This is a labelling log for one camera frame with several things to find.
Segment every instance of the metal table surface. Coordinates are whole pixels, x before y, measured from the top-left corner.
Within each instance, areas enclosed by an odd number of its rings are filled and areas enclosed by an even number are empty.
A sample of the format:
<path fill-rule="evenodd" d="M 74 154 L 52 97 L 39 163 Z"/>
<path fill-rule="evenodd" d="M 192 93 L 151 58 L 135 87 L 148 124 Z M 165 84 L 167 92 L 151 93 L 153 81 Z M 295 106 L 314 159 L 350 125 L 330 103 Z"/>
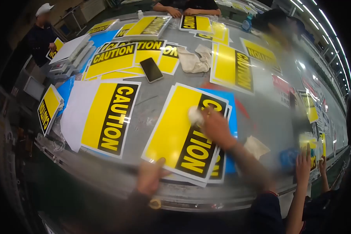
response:
<path fill-rule="evenodd" d="M 121 22 L 115 26 L 116 29 L 119 29 L 123 24 L 137 21 L 136 14 L 124 15 L 119 18 Z M 297 67 L 295 60 L 303 63 L 305 69 L 309 69 L 312 74 L 318 76 L 307 61 L 299 57 L 296 52 L 293 54 L 278 52 L 270 48 L 261 38 L 240 30 L 239 23 L 223 18 L 219 18 L 219 21 L 229 27 L 230 38 L 233 40 L 230 47 L 244 52 L 240 40 L 240 38 L 244 38 L 271 49 L 281 66 L 282 78 L 296 90 L 304 90 L 305 88 L 302 85 L 298 71 L 302 67 Z M 187 46 L 187 50 L 190 52 L 194 52 L 199 44 L 209 48 L 212 45 L 210 41 L 195 38 L 191 33 L 171 28 L 166 29 L 160 39 Z M 272 98 L 274 91 L 271 84 L 271 71 L 265 69 L 261 63 L 253 59 L 251 61 L 255 95 L 247 95 L 231 90 L 247 112 L 247 115 L 243 114 L 237 108 L 238 139 L 243 140 L 250 135 L 258 138 L 271 150 L 260 158 L 260 162 L 269 170 L 278 171 L 280 169 L 278 153 L 295 145 L 290 110 Z M 127 80 L 139 81 L 142 82 L 142 85 L 132 113 L 121 160 L 101 157 L 84 147 L 79 150 L 79 153 L 71 151 L 68 147 L 65 150 L 55 152 L 52 147 L 52 140 L 41 135 L 38 135 L 36 142 L 39 148 L 70 174 L 101 191 L 122 198 L 125 198 L 135 187 L 136 174 L 133 168 L 136 168 L 141 162 L 140 156 L 158 120 L 171 86 L 176 82 L 192 87 L 208 85 L 209 72 L 186 74 L 179 65 L 174 76 L 164 74 L 163 80 L 153 84 L 149 84 L 144 77 Z M 334 122 L 337 132 L 337 149 L 342 149 L 347 145 L 346 120 L 342 110 L 323 84 L 321 84 L 321 87 L 317 87 L 317 85 L 315 87 L 325 95 L 329 106 L 328 115 Z M 328 135 L 326 136 L 326 151 L 327 155 L 332 154 L 332 139 Z M 338 156 L 329 160 L 328 166 L 332 165 L 337 159 Z M 282 176 L 277 181 L 277 191 L 279 193 L 286 193 L 294 187 L 292 176 Z M 162 208 L 183 211 L 206 211 L 211 210 L 212 206 L 219 207 L 216 210 L 247 208 L 254 197 L 254 192 L 243 185 L 236 174 L 227 174 L 224 184 L 207 185 L 206 188 L 186 182 L 162 180 L 160 189 L 156 194 L 156 198 L 162 200 Z"/>

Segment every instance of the phone screen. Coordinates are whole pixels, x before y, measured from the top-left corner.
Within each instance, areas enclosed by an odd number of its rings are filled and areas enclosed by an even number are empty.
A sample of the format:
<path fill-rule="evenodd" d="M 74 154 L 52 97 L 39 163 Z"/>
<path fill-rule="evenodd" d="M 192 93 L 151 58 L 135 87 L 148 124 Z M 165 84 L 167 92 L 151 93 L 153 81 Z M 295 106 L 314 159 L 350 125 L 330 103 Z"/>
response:
<path fill-rule="evenodd" d="M 157 67 L 153 58 L 148 58 L 146 60 L 141 61 L 140 66 L 142 67 L 145 76 L 147 77 L 149 82 L 153 82 L 162 77 L 162 73 Z"/>

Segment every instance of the cloth rag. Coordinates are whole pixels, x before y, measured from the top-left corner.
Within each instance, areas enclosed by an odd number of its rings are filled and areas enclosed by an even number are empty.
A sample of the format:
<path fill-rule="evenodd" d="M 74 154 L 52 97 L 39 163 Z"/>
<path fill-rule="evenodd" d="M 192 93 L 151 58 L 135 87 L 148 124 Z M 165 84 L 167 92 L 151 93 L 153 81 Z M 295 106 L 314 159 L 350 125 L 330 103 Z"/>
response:
<path fill-rule="evenodd" d="M 244 143 L 244 148 L 252 153 L 257 160 L 259 160 L 262 155 L 270 152 L 268 147 L 253 136 L 247 138 L 247 141 Z"/>
<path fill-rule="evenodd" d="M 199 44 L 195 49 L 195 52 L 201 56 L 200 59 L 184 47 L 177 47 L 177 51 L 182 69 L 186 73 L 207 72 L 211 67 L 212 51 L 202 44 Z"/>

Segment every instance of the dark shirt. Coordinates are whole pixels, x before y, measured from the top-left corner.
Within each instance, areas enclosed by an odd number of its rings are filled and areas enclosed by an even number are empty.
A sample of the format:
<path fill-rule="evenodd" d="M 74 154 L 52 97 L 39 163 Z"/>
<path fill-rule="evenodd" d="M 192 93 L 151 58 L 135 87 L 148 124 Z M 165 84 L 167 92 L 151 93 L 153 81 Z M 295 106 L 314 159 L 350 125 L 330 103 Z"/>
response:
<path fill-rule="evenodd" d="M 186 10 L 188 8 L 217 10 L 219 8 L 214 0 L 161 0 L 159 3 L 161 3 L 163 6 L 171 6 L 182 10 Z"/>
<path fill-rule="evenodd" d="M 41 67 L 49 62 L 46 54 L 49 50 L 49 44 L 56 40 L 56 35 L 52 31 L 52 26 L 49 23 L 41 28 L 34 24 L 34 26 L 27 33 L 28 43 L 35 63 Z"/>

